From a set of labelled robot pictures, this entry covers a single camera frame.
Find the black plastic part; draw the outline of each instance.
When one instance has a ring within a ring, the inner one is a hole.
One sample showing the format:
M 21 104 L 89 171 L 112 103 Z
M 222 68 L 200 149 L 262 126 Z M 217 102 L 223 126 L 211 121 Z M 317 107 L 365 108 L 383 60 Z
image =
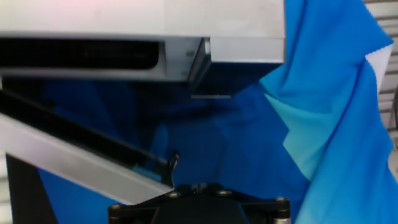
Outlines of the black plastic part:
M 261 200 L 233 190 L 221 196 L 217 192 L 225 189 L 220 184 L 200 186 L 180 185 L 174 190 L 178 197 L 165 194 L 138 205 L 109 207 L 108 217 L 118 218 L 120 224 L 263 224 L 290 218 L 289 200 Z
M 150 69 L 158 59 L 158 42 L 0 38 L 0 67 Z
M 12 223 L 57 224 L 37 168 L 10 155 L 6 158 Z
M 154 164 L 153 172 L 161 176 L 162 183 L 170 184 L 172 170 L 170 170 L 168 164 L 160 162 L 158 158 L 148 152 L 117 142 L 105 135 L 61 118 L 14 93 L 0 91 L 0 113 L 128 169 L 135 166 L 144 167 L 148 160 L 152 160 Z
M 203 76 L 195 78 L 191 83 L 191 91 L 194 95 L 234 95 L 281 65 L 281 63 L 210 63 Z
M 206 54 L 205 39 L 188 77 L 189 89 L 193 95 L 231 96 L 282 65 L 282 63 L 214 62 Z

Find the screw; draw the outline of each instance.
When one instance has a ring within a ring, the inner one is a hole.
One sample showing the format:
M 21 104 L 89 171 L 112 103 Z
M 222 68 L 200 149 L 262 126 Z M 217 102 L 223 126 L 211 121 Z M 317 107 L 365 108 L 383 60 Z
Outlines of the screw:
M 284 201 L 287 201 L 287 200 L 289 200 L 288 198 L 284 198 L 284 197 L 276 197 L 275 198 L 275 201 L 277 201 L 277 202 L 284 202 Z
M 111 208 L 112 209 L 119 209 L 119 208 L 121 208 L 122 206 L 121 206 L 121 204 L 114 204 L 114 205 L 111 205 Z
M 169 198 L 178 198 L 181 193 L 180 192 L 169 192 L 166 194 Z
M 230 190 L 217 190 L 218 196 L 228 196 L 231 194 L 232 194 L 232 191 L 230 191 Z

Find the blue fabric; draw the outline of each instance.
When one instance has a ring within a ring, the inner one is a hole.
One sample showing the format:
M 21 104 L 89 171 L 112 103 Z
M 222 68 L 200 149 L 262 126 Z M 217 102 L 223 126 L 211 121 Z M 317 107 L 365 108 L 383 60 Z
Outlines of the blue fabric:
M 362 0 L 286 0 L 286 19 L 285 65 L 232 99 L 190 100 L 173 85 L 61 80 L 42 97 L 62 116 L 160 157 L 179 151 L 176 184 L 289 197 L 295 223 L 398 223 L 392 143 L 365 60 L 392 40 Z M 98 217 L 108 198 L 40 174 L 60 224 L 106 223 Z M 97 210 L 76 211 L 72 202 L 82 200 Z

